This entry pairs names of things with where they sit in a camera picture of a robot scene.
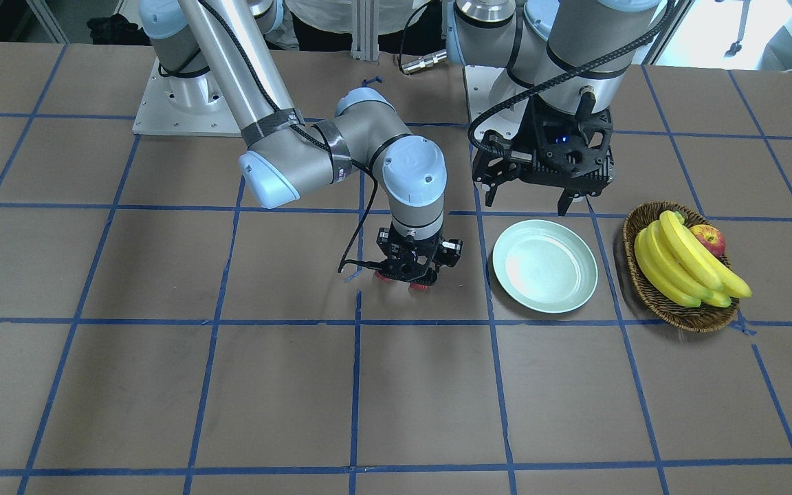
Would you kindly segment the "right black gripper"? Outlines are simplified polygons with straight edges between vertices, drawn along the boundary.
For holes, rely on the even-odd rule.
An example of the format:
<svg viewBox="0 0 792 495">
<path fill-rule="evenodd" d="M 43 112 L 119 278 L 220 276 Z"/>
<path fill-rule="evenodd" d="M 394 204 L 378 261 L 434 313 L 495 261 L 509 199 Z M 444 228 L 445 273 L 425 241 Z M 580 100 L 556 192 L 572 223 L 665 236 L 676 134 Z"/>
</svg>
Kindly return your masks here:
<svg viewBox="0 0 792 495">
<path fill-rule="evenodd" d="M 437 232 L 428 239 L 399 234 L 394 226 L 380 228 L 376 244 L 384 255 L 376 272 L 400 282 L 434 285 L 441 267 L 454 267 L 463 253 L 461 239 L 445 239 Z"/>
</svg>

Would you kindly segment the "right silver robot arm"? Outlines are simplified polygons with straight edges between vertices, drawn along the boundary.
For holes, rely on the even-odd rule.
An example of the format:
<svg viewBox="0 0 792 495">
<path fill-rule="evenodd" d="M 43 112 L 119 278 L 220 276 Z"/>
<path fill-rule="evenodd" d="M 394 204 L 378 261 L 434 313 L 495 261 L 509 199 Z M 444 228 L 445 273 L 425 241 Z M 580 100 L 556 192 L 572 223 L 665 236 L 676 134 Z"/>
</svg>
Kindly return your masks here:
<svg viewBox="0 0 792 495">
<path fill-rule="evenodd" d="M 280 1 L 140 2 L 157 57 L 154 78 L 168 85 L 167 107 L 180 117 L 232 117 L 246 146 L 240 172 L 266 209 L 364 173 L 384 189 L 392 221 L 376 238 L 384 259 L 355 265 L 380 278 L 433 285 L 463 247 L 442 235 L 443 151 L 411 133 L 370 87 L 351 90 L 333 118 L 306 126 L 264 39 L 282 12 Z"/>
</svg>

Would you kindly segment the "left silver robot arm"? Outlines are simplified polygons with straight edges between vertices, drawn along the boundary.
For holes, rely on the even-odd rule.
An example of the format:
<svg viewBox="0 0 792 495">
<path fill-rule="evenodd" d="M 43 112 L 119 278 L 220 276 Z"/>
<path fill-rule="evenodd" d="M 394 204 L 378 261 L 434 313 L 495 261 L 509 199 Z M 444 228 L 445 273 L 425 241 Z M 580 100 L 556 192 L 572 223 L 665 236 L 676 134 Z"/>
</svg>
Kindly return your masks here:
<svg viewBox="0 0 792 495">
<path fill-rule="evenodd" d="M 662 30 L 672 1 L 450 1 L 450 61 L 496 67 L 511 87 L 470 123 L 472 179 L 492 206 L 500 185 L 560 188 L 558 213 L 613 181 L 610 107 L 635 51 Z"/>
</svg>

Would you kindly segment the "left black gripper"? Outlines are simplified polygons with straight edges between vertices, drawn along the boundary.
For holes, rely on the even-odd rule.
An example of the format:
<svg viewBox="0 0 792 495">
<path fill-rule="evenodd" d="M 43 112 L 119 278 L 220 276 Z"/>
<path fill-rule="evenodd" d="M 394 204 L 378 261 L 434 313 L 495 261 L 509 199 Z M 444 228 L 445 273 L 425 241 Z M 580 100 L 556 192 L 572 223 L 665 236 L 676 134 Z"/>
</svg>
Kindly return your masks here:
<svg viewBox="0 0 792 495">
<path fill-rule="evenodd" d="M 485 206 L 492 207 L 498 187 L 511 181 L 561 188 L 559 216 L 585 195 L 600 195 L 614 179 L 613 123 L 609 110 L 594 112 L 596 103 L 582 96 L 574 113 L 563 113 L 534 96 L 515 138 L 487 131 L 472 160 L 472 179 L 482 185 Z"/>
</svg>

